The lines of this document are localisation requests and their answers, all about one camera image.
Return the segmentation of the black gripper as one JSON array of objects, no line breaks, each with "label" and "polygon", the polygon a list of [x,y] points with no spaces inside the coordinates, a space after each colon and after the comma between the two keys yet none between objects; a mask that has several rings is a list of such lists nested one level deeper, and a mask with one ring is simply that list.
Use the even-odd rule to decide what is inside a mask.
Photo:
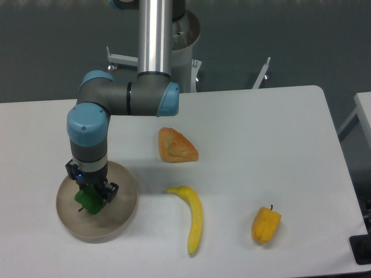
[{"label": "black gripper", "polygon": [[116,197],[119,186],[114,182],[108,182],[108,163],[96,171],[83,171],[79,169],[77,163],[70,160],[66,164],[66,170],[69,179],[76,182],[80,191],[87,185],[97,185],[98,194],[107,203],[111,203]]}]

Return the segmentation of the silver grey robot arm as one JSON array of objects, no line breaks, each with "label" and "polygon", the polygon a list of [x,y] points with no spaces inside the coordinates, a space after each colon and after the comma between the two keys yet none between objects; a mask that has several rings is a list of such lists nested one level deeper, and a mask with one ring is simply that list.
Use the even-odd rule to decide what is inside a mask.
[{"label": "silver grey robot arm", "polygon": [[108,182],[107,136],[113,115],[175,116],[180,89],[171,80],[172,23],[186,13],[184,1],[112,1],[118,9],[139,10],[137,82],[115,83],[104,71],[87,73],[76,105],[67,115],[71,180],[90,200],[106,204],[119,186]]}]

